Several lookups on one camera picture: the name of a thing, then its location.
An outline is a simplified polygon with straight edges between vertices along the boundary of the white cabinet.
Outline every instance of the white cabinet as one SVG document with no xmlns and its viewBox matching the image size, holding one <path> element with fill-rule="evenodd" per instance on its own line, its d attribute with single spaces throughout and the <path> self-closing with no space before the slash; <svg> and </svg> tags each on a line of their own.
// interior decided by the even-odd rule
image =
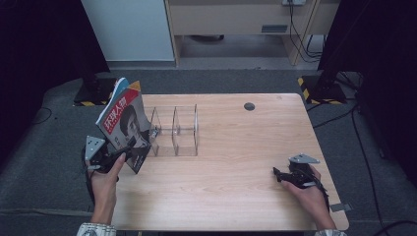
<svg viewBox="0 0 417 236">
<path fill-rule="evenodd" d="M 165 1 L 177 63 L 181 35 L 278 34 L 282 35 L 292 65 L 297 64 L 301 41 L 306 38 L 312 14 L 320 2 L 306 0 L 302 6 L 290 7 L 280 0 Z"/>
<path fill-rule="evenodd" d="M 82 0 L 107 61 L 174 61 L 163 0 Z"/>
</svg>

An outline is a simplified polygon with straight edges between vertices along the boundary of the yellow and black tape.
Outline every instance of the yellow and black tape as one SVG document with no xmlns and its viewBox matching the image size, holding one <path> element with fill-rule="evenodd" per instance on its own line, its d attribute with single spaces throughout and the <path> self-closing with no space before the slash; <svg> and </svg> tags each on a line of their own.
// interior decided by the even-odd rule
<svg viewBox="0 0 417 236">
<path fill-rule="evenodd" d="M 300 86 L 301 91 L 303 92 L 303 95 L 304 95 L 304 99 L 306 100 L 306 102 L 308 104 L 343 104 L 343 103 L 346 102 L 344 99 L 339 100 L 339 99 L 334 99 L 334 98 L 330 98 L 330 99 L 312 98 L 311 93 L 309 92 L 308 88 L 306 87 L 306 84 L 304 83 L 303 78 L 298 78 L 298 85 Z"/>
<path fill-rule="evenodd" d="M 107 103 L 110 100 L 112 94 L 113 94 L 113 92 L 111 92 L 110 95 L 108 95 L 108 100 L 102 100 L 102 101 L 90 101 L 90 100 L 74 101 L 74 106 L 107 105 Z"/>
</svg>

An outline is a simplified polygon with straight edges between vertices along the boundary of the book cover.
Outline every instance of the book cover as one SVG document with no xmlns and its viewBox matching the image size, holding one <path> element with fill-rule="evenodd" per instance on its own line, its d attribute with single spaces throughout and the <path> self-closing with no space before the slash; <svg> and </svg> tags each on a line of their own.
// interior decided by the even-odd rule
<svg viewBox="0 0 417 236">
<path fill-rule="evenodd" d="M 116 149 L 126 147 L 135 137 L 131 158 L 126 163 L 138 173 L 150 149 L 150 121 L 145 114 L 139 81 L 128 86 L 126 83 L 124 78 L 116 83 L 110 102 L 95 124 Z"/>
</svg>

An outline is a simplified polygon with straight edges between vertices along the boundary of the person's right hand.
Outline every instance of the person's right hand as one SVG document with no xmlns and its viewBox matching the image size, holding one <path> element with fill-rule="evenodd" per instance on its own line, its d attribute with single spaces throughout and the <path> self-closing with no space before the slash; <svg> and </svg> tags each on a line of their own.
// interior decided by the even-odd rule
<svg viewBox="0 0 417 236">
<path fill-rule="evenodd" d="M 316 178 L 320 180 L 321 174 L 310 165 Z M 328 213 L 328 207 L 323 193 L 316 186 L 307 189 L 299 189 L 288 181 L 281 181 L 282 186 L 297 198 L 303 209 L 308 212 L 316 222 L 318 230 L 335 229 L 334 221 Z"/>
</svg>

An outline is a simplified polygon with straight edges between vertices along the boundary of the light wood tabletop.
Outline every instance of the light wood tabletop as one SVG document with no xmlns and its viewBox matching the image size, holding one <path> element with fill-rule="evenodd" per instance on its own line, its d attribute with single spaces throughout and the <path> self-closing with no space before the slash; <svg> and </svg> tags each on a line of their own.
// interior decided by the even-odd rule
<svg viewBox="0 0 417 236">
<path fill-rule="evenodd" d="M 303 100 L 295 93 L 149 94 L 144 105 L 197 104 L 197 156 L 149 156 L 140 172 L 125 165 L 112 224 L 120 230 L 315 230 L 309 215 L 276 181 L 288 158 L 318 159 L 331 205 L 340 199 Z M 244 104 L 252 102 L 248 111 Z M 344 211 L 332 212 L 338 229 Z"/>
</svg>

